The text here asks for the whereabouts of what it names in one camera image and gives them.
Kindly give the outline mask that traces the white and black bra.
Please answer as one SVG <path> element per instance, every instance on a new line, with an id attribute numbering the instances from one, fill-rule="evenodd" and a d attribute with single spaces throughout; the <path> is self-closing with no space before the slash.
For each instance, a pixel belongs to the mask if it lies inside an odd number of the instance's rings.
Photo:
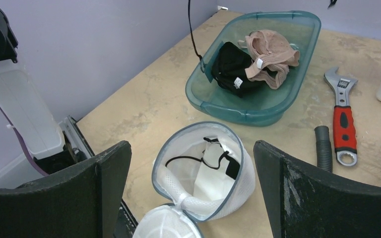
<path id="1" fill-rule="evenodd" d="M 190 194 L 202 200 L 226 198 L 237 179 L 241 159 L 223 138 L 204 137 L 165 162 Z"/>

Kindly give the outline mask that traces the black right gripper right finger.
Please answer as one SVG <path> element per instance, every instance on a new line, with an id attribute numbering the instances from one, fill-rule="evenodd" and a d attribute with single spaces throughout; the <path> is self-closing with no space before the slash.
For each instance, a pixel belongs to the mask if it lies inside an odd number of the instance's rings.
<path id="1" fill-rule="evenodd" d="M 263 140 L 253 152 L 275 238 L 381 238 L 381 187 L 327 172 Z"/>

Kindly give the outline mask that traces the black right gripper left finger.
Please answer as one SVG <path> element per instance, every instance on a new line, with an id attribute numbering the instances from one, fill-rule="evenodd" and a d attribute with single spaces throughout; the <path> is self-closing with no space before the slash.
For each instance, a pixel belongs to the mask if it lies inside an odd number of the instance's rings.
<path id="1" fill-rule="evenodd" d="M 112 238 L 131 162 L 121 141 L 14 189 L 0 189 L 0 238 Z"/>

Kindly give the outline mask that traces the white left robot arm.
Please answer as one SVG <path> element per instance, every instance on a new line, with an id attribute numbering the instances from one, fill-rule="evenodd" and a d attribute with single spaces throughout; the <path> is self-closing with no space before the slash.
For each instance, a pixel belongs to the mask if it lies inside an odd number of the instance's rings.
<path id="1" fill-rule="evenodd" d="M 93 156 L 72 117 L 56 122 L 18 60 L 16 39 L 0 9 L 0 111 L 22 154 L 0 170 L 0 188 L 16 188 Z"/>

